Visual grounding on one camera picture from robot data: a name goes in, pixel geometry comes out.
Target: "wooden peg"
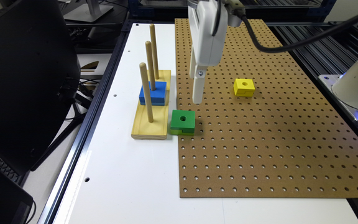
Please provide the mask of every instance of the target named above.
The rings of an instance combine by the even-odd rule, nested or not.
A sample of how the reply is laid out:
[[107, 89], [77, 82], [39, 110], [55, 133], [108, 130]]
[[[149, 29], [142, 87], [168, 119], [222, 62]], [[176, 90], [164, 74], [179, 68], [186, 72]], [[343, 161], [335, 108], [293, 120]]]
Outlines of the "wooden peg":
[[151, 39], [152, 39], [154, 76], [155, 76], [155, 79], [158, 80], [160, 78], [160, 74], [158, 74], [157, 41], [155, 40], [155, 27], [154, 27], [154, 24], [150, 24], [150, 36], [151, 36]]
[[150, 75], [150, 89], [155, 90], [155, 80], [154, 80], [154, 69], [153, 69], [153, 53], [152, 53], [152, 43], [146, 41], [146, 54], [147, 54], [147, 65], [149, 66], [149, 75]]
[[143, 93], [144, 100], [147, 108], [147, 117], [149, 118], [149, 122], [152, 123], [153, 119], [153, 109], [152, 109], [152, 99], [150, 97], [150, 89], [149, 89], [149, 79], [147, 78], [147, 68], [145, 63], [139, 64], [140, 75], [142, 77], [142, 85], [143, 85]]

